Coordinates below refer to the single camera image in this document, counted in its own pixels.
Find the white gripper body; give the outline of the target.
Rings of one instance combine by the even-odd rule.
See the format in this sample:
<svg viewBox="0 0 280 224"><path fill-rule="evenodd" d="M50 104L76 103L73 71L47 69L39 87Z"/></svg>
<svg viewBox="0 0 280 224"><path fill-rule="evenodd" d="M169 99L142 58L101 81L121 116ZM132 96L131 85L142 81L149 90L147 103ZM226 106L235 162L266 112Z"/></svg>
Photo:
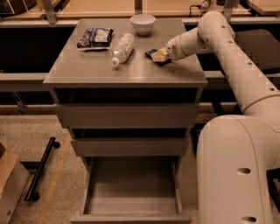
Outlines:
<svg viewBox="0 0 280 224"><path fill-rule="evenodd" d="M171 60L182 60L186 57L180 44L180 36L170 39L165 48Z"/></svg>

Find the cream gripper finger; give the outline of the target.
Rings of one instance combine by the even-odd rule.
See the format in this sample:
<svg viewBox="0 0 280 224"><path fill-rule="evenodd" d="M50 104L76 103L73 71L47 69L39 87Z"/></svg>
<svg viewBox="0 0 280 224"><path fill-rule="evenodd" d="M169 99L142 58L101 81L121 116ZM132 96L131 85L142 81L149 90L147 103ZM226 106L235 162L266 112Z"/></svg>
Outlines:
<svg viewBox="0 0 280 224"><path fill-rule="evenodd" d="M169 59L169 52L165 48L161 48L151 55L153 62L164 62Z"/></svg>

